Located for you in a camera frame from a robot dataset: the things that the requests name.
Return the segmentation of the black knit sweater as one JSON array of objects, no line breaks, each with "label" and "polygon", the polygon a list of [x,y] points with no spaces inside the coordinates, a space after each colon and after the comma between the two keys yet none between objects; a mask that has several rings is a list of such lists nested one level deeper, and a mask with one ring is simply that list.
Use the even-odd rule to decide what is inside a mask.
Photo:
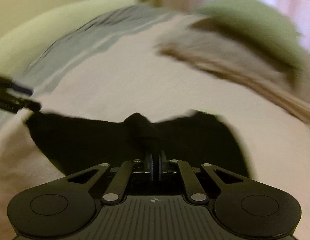
[{"label": "black knit sweater", "polygon": [[165,153],[167,159],[184,160],[193,167],[211,163],[249,175],[231,130],[204,112],[161,122],[150,122],[139,113],[123,122],[108,122],[37,112],[25,125],[35,145],[65,175],[100,163],[118,167],[150,153]]}]

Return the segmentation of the striped bed cover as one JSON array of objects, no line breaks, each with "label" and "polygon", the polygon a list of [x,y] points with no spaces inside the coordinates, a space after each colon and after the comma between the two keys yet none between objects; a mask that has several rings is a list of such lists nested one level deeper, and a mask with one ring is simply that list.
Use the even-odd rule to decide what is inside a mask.
[{"label": "striped bed cover", "polygon": [[106,121],[217,114],[243,143],[251,175],[293,194],[310,239],[310,126],[246,86],[161,54],[197,16],[143,5],[116,10],[56,41],[22,74],[45,111]]}]

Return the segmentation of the grey folded blanket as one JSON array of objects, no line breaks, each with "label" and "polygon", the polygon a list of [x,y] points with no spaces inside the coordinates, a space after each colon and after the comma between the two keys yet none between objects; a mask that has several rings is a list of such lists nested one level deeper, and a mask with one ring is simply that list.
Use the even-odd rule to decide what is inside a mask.
[{"label": "grey folded blanket", "polygon": [[293,67],[210,18],[180,23],[159,37],[157,47],[186,61],[275,83],[292,83],[296,75]]}]

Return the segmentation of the beige folded blanket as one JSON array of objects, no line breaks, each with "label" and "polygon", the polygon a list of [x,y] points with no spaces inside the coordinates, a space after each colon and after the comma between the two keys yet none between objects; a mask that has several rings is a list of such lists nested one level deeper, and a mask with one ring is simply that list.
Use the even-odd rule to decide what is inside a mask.
[{"label": "beige folded blanket", "polygon": [[310,104],[258,74],[251,74],[248,70],[218,57],[207,57],[197,51],[182,50],[172,44],[159,45],[159,51],[185,61],[199,70],[246,86],[310,126]]}]

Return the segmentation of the green knit pillow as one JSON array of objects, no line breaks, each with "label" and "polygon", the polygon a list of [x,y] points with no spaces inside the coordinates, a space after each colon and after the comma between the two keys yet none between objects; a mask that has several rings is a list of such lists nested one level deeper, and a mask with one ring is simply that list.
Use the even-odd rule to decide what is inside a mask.
[{"label": "green knit pillow", "polygon": [[297,84],[305,67],[305,50],[299,43],[301,34],[287,16],[259,0],[213,0],[195,11],[284,72],[293,86]]}]

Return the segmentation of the white bed frame edge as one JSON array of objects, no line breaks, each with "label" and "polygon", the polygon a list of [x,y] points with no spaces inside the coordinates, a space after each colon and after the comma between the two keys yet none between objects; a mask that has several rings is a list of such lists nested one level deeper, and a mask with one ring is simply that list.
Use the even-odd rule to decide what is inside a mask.
[{"label": "white bed frame edge", "polygon": [[24,72],[58,39],[90,20],[139,0],[83,0],[57,7],[0,37],[0,75]]}]

